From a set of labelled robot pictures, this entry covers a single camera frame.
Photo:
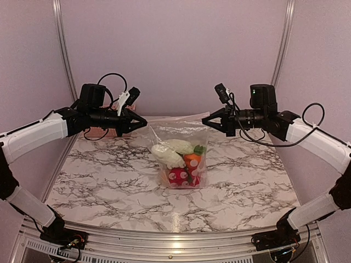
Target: pink wall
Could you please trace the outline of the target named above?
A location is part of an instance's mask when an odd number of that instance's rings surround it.
[[[223,82],[248,106],[249,85],[270,82],[286,1],[63,1],[73,76],[79,89],[122,73],[141,90],[137,111],[214,111]],[[122,81],[110,77],[115,96]]]
[[[0,133],[71,103],[52,1],[1,1],[0,35]],[[20,184],[40,197],[65,144],[47,144],[12,164]],[[22,217],[0,201],[1,262],[8,262],[21,222]]]
[[[351,141],[351,2],[299,0],[277,97],[280,110],[302,114],[311,102],[326,110],[322,128]],[[320,112],[309,120],[318,122]],[[295,147],[280,149],[294,188],[305,203],[330,189],[339,175],[326,163]],[[351,261],[351,211],[338,212],[320,229],[332,263]]]

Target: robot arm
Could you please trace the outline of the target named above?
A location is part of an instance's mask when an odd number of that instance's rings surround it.
[[[145,119],[126,108],[139,96],[137,88],[122,93],[120,98],[124,99],[116,111],[111,105],[102,108],[106,91],[109,92],[103,85],[85,84],[74,106],[52,111],[43,119],[0,134],[0,198],[39,222],[43,226],[43,240],[67,245],[77,235],[86,239],[86,233],[64,228],[64,220],[53,209],[19,185],[9,165],[48,142],[73,136],[90,127],[114,128],[117,135],[122,136],[147,125]],[[84,242],[78,245],[84,248]]]
[[[278,112],[272,85],[256,84],[250,87],[250,105],[253,109],[239,110],[234,95],[222,84],[215,87],[222,103],[227,106],[202,119],[203,124],[227,136],[235,136],[236,129],[263,128],[272,136],[299,145],[334,167],[342,176],[335,186],[316,199],[286,213],[276,224],[277,230],[253,235],[252,243],[258,251],[282,247],[300,241],[298,229],[315,220],[322,220],[339,209],[351,208],[351,148],[341,140],[328,135],[316,126],[307,125],[300,116],[290,111]],[[220,123],[211,120],[220,118]],[[257,140],[256,143],[268,145]]]

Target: plush garlic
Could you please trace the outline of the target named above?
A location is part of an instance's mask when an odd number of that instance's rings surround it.
[[[165,164],[168,169],[185,167],[183,158],[166,145],[155,144],[151,148],[151,153],[160,163]]]
[[[169,139],[160,142],[160,144],[165,145],[181,155],[190,155],[194,152],[194,147],[189,141],[183,141],[178,139]]]

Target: marble surface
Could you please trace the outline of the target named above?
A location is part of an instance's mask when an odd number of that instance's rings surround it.
[[[274,148],[210,129],[205,188],[160,185],[144,136],[79,138],[47,204],[65,220],[126,230],[209,232],[274,225],[299,206]],[[260,130],[252,130],[255,138]]]

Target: plastic bag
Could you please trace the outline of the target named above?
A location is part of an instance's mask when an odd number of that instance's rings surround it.
[[[206,116],[204,113],[149,122],[149,150],[159,163],[159,176],[165,186],[199,188],[206,185],[208,127],[199,121]]]

